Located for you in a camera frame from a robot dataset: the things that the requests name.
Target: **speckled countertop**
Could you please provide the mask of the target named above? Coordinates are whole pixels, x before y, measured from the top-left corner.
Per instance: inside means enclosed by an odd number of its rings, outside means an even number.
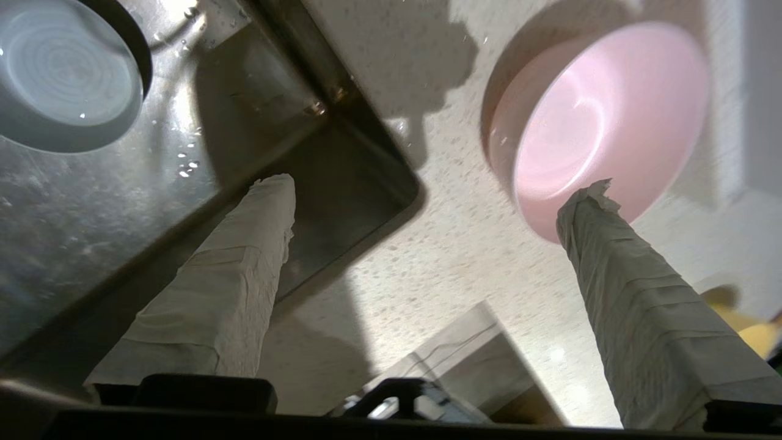
[[[768,318],[782,307],[770,293],[779,271],[763,269],[780,257],[782,240],[766,233],[777,229],[782,202],[742,184],[738,2],[308,5],[416,168],[425,201],[325,289],[275,310],[260,373],[280,391],[282,412],[322,413],[487,300],[570,424],[619,426],[572,266],[515,213],[486,164],[481,133],[532,52],[633,21],[688,29],[713,76],[701,142],[637,230],[696,290],[736,283],[745,312]]]

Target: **white paper towel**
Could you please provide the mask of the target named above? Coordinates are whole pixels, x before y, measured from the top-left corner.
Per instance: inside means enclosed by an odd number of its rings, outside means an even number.
[[[85,385],[138,385],[154,373],[255,377],[295,208],[289,175],[256,182]]]
[[[557,232],[622,424],[696,431],[712,400],[782,405],[782,378],[619,217],[609,182],[576,192]]]

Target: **water droplet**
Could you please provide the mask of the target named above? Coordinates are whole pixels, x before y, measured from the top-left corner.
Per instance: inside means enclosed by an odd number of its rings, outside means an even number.
[[[193,6],[185,9],[185,18],[193,18],[199,14],[199,10]]]

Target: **sink basin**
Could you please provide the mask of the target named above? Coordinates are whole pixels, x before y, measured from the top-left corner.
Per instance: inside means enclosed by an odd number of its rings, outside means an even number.
[[[152,60],[131,130],[79,154],[0,137],[0,412],[33,430],[88,402],[83,379],[255,179],[296,181],[278,301],[420,200],[299,2],[119,3]]]

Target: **pink bowl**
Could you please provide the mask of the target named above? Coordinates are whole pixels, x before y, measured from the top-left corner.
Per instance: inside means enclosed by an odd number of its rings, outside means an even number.
[[[703,127],[708,67],[667,23],[577,38],[529,62],[497,104],[489,162],[529,226],[558,243],[557,211],[611,178],[622,218],[642,215],[673,183]]]

